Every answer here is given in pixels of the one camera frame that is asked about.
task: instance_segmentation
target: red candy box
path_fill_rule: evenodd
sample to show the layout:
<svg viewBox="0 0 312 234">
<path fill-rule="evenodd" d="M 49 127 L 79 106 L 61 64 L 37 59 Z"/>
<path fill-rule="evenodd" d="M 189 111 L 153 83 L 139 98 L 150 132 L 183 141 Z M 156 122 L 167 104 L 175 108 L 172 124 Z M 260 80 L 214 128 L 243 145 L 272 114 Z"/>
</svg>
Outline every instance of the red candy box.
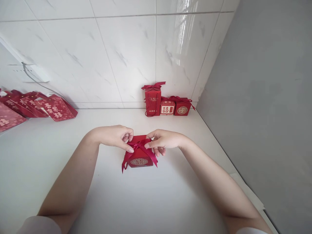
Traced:
<svg viewBox="0 0 312 234">
<path fill-rule="evenodd" d="M 160 104 L 160 115 L 173 115 L 175 107 L 174 101 L 162 101 Z"/>
<path fill-rule="evenodd" d="M 145 167 L 154 164 L 157 166 L 158 161 L 152 149 L 145 149 L 144 147 L 146 143 L 151 141 L 151 139 L 146 139 L 146 135 L 142 135 L 134 136 L 132 141 L 127 143 L 134 149 L 134 153 L 126 152 L 122 163 L 122 172 L 127 169 L 128 165 L 130 167 Z"/>
<path fill-rule="evenodd" d="M 195 107 L 191 104 L 192 100 L 186 97 L 178 97 L 178 96 L 171 96 L 171 97 L 162 97 L 162 101 L 175 101 L 175 115 L 188 115 L 191 106 L 195 110 Z"/>
<path fill-rule="evenodd" d="M 146 112 L 147 117 L 152 117 L 155 115 L 160 115 L 160 102 L 162 97 L 162 92 L 160 88 L 166 82 L 158 82 L 154 85 L 145 85 L 141 89 L 145 89 L 145 102 L 146 102 Z"/>
</svg>

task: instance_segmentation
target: marble tile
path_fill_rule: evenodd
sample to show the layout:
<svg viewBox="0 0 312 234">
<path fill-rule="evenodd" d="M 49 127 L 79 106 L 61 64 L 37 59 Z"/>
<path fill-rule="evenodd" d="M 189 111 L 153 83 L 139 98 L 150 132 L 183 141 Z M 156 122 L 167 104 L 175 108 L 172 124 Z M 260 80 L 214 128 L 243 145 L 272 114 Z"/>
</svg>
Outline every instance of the marble tile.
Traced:
<svg viewBox="0 0 312 234">
<path fill-rule="evenodd" d="M 40 23 L 90 102 L 121 102 L 95 19 Z"/>
<path fill-rule="evenodd" d="M 155 14 L 155 0 L 90 0 L 95 17 Z"/>
<path fill-rule="evenodd" d="M 234 12 L 220 13 L 219 15 L 204 63 L 201 68 L 201 72 L 199 74 L 199 77 L 198 77 L 198 80 L 197 80 L 197 83 L 196 83 L 196 86 L 192 95 L 193 101 L 198 101 L 204 90 L 204 87 L 207 83 L 212 67 L 215 64 L 218 53 L 221 49 L 223 40 L 226 36 L 227 30 L 232 22 L 233 17 L 234 17 Z"/>
<path fill-rule="evenodd" d="M 75 109 L 122 109 L 122 102 L 75 102 L 70 103 Z"/>
<path fill-rule="evenodd" d="M 123 102 L 144 100 L 141 87 L 155 83 L 155 16 L 98 18 Z"/>
<path fill-rule="evenodd" d="M 218 13 L 156 16 L 156 81 L 162 96 L 191 98 Z"/>
<path fill-rule="evenodd" d="M 221 11 L 236 11 L 240 0 L 224 0 Z"/>
<path fill-rule="evenodd" d="M 50 82 L 45 83 L 45 86 L 62 94 L 69 101 L 88 101 L 75 77 L 69 72 L 63 59 L 37 21 L 1 22 L 0 32 L 1 37 L 25 63 L 36 64 L 46 71 L 50 76 Z M 21 88 L 35 87 L 33 84 L 10 79 L 6 80 L 6 84 Z"/>
<path fill-rule="evenodd" d="M 123 103 L 125 109 L 145 109 L 146 103 L 145 102 L 124 102 Z"/>
<path fill-rule="evenodd" d="M 89 0 L 25 0 L 37 19 L 94 17 Z"/>
<path fill-rule="evenodd" d="M 156 13 L 217 12 L 222 3 L 223 0 L 156 0 Z"/>
<path fill-rule="evenodd" d="M 35 19 L 24 0 L 0 0 L 0 21 Z"/>
</svg>

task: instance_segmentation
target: sleeve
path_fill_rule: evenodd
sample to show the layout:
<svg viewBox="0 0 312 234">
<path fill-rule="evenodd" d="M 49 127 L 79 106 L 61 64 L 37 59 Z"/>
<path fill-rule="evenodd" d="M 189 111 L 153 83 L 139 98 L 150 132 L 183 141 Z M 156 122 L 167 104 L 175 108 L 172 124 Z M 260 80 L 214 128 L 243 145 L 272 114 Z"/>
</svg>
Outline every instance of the sleeve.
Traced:
<svg viewBox="0 0 312 234">
<path fill-rule="evenodd" d="M 25 220 L 17 234 L 62 234 L 53 219 L 44 216 L 32 216 Z"/>
<path fill-rule="evenodd" d="M 259 229 L 253 228 L 253 227 L 252 228 L 251 227 L 248 227 L 248 228 L 244 227 L 244 228 L 238 230 L 236 234 L 267 234 L 267 233 L 264 231 L 261 231 Z"/>
</svg>

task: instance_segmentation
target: electrical outlet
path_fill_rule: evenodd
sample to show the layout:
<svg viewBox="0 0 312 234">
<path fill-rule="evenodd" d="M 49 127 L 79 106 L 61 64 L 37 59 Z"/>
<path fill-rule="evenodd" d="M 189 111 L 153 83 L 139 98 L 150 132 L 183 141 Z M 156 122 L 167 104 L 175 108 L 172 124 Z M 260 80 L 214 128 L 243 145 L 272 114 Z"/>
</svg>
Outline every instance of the electrical outlet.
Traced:
<svg viewBox="0 0 312 234">
<path fill-rule="evenodd" d="M 14 74 L 22 82 L 34 82 L 29 78 L 23 68 L 23 65 L 8 65 L 6 69 L 10 71 L 11 74 Z M 49 82 L 49 77 L 46 75 L 43 69 L 36 65 L 26 65 L 27 73 L 37 82 Z"/>
</svg>

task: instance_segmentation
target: ribbon tail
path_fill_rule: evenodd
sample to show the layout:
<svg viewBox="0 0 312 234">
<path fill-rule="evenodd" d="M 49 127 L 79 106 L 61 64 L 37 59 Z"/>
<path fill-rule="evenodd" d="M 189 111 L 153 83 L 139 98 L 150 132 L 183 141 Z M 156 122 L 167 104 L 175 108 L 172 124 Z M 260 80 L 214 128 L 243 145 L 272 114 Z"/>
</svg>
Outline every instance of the ribbon tail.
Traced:
<svg viewBox="0 0 312 234">
<path fill-rule="evenodd" d="M 121 165 L 121 171 L 122 173 L 124 173 L 124 169 L 126 170 L 128 167 L 127 161 L 129 160 L 129 158 L 133 155 L 133 153 L 129 153 L 126 152 L 126 154 L 124 155 L 124 159 L 123 159 L 123 163 Z"/>
</svg>

